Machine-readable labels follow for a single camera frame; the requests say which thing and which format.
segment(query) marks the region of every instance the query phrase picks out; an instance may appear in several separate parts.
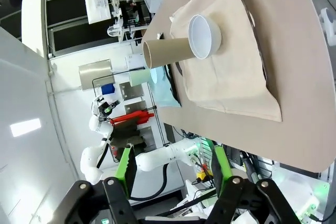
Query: white bowl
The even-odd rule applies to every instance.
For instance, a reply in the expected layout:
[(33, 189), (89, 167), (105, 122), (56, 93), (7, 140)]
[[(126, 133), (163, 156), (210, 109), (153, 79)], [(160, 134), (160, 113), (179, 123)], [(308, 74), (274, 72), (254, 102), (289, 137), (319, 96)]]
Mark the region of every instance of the white bowl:
[(153, 68), (151, 69), (151, 77), (154, 83), (161, 81), (164, 77), (163, 67)]
[(219, 49), (222, 33), (211, 19), (195, 15), (189, 22), (188, 39), (194, 55), (198, 59), (205, 59)]

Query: fluorescent light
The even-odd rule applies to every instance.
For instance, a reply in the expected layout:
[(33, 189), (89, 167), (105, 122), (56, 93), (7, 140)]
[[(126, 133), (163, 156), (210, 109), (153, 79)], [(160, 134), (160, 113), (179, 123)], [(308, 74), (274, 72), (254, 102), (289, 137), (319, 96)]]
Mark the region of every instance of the fluorescent light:
[(15, 123), (12, 124), (10, 127), (13, 137), (21, 136), (39, 128), (41, 128), (40, 119), (32, 119), (25, 122)]

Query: paper cup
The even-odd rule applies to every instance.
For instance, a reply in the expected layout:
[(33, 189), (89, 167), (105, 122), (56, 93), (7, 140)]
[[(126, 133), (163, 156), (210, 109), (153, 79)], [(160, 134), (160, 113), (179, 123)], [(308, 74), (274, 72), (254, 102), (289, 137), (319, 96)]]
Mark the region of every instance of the paper cup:
[(149, 69), (142, 69), (129, 72), (131, 87), (143, 84), (151, 80), (151, 72)]
[(195, 58), (188, 38), (145, 41), (143, 55), (150, 69)]

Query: brown paper cup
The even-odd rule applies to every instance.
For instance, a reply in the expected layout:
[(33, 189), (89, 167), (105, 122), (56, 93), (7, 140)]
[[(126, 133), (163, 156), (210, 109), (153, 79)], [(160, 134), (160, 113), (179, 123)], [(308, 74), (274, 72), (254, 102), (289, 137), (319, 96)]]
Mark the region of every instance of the brown paper cup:
[(143, 55), (147, 67), (151, 69), (195, 57), (188, 38), (145, 41)]

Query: green light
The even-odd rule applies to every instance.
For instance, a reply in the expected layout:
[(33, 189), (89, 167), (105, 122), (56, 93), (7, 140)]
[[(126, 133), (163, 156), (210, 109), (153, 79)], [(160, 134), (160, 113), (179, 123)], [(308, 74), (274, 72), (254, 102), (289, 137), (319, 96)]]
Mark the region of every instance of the green light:
[(101, 220), (101, 224), (109, 224), (109, 223), (110, 223), (109, 219), (102, 219)]

